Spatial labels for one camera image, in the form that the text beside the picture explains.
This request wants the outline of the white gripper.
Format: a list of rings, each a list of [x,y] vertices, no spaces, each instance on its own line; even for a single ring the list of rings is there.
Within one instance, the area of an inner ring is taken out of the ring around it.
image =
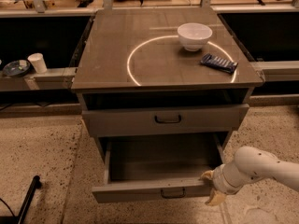
[[[222,164],[214,171],[204,171],[201,176],[203,180],[212,180],[215,189],[210,192],[207,206],[216,206],[223,203],[227,195],[237,194],[245,185],[251,184],[254,177],[239,171],[233,161]]]

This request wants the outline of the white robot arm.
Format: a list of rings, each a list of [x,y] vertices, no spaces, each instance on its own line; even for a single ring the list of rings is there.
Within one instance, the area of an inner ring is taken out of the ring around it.
[[[208,206],[223,203],[228,195],[237,194],[245,185],[270,178],[299,191],[299,164],[282,161],[274,154],[256,147],[239,148],[234,158],[214,170],[202,173],[212,183]]]

